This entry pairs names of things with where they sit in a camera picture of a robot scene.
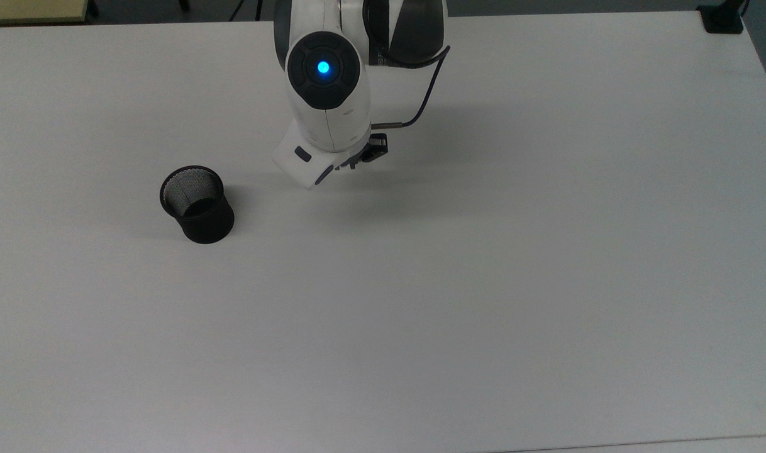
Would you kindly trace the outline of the robot gripper body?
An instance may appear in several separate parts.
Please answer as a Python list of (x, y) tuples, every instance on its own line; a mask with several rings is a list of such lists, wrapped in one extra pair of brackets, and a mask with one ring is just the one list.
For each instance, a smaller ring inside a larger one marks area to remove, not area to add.
[(335, 170), (357, 160), (368, 145), (370, 136), (371, 131), (367, 131), (358, 143), (343, 151), (323, 151), (305, 139), (299, 124), (293, 120), (274, 149), (272, 160), (288, 177), (310, 190)]

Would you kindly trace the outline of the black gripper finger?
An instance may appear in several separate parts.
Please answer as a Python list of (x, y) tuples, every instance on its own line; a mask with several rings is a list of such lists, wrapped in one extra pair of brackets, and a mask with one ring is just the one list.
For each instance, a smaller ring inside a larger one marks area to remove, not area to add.
[(388, 140), (386, 133), (371, 134), (367, 145), (362, 151), (362, 162), (371, 163), (388, 153)]

